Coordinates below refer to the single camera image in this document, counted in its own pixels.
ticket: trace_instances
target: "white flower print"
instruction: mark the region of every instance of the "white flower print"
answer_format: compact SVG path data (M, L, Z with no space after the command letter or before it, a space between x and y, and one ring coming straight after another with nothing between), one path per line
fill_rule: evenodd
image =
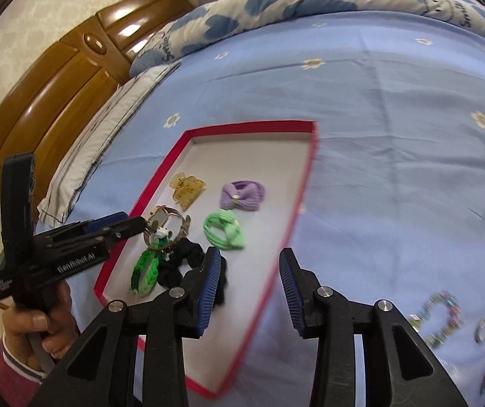
M323 61L321 58L312 58L304 61L301 67L303 68L303 70L317 69L318 67L324 64L325 64L325 61Z
M481 129L485 129L485 115L482 112L471 113L472 118Z
M424 44L425 46L431 46L433 45L434 43L428 39L424 39L424 38L416 38L415 39L418 43L421 43L421 44Z
M163 124L163 128L170 129L171 127L174 127L179 119L180 115L178 113L175 113L173 116L169 116L167 121L165 121L165 124Z

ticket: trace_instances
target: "green braided hair tie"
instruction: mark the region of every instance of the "green braided hair tie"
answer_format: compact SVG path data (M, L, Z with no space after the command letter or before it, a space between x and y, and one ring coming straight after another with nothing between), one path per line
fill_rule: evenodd
M211 228L218 228L225 232L225 239L218 237ZM237 215L230 209L221 209L217 213L209 214L203 230L209 242L221 250L237 250L244 247L242 228L237 221Z
M168 237L165 237L163 239L154 239L151 244L154 248L162 248L168 242ZM165 259L165 256L164 252L153 251L150 248L141 254L131 274L130 292L140 296L145 296L152 292L158 279L159 261Z

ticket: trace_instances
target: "headboard panel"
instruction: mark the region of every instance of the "headboard panel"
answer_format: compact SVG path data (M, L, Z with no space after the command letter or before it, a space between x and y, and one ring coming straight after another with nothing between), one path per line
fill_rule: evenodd
M119 84L145 41L193 9L188 0L122 0L50 46L0 104L5 157L35 152L35 202L75 139Z

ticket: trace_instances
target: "purple bow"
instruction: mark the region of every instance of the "purple bow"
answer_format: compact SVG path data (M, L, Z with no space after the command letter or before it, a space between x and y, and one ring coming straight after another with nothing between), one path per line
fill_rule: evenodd
M265 187L253 180L237 180L222 187L221 209L239 207L247 211L257 211L265 197Z

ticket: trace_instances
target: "screw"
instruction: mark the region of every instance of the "screw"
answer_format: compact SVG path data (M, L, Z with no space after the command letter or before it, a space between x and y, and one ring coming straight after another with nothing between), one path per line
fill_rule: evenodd
M124 308L124 303L120 300L111 301L108 305L108 309L111 312L120 312Z
M333 290L328 286L322 286L321 288L318 288L317 292L320 297L330 297L331 295L333 295Z
M173 288L169 291L169 295L173 298L180 298L183 297L186 291L184 288Z
M384 312L389 312L393 309L393 303L389 300L380 300L378 301L378 307Z

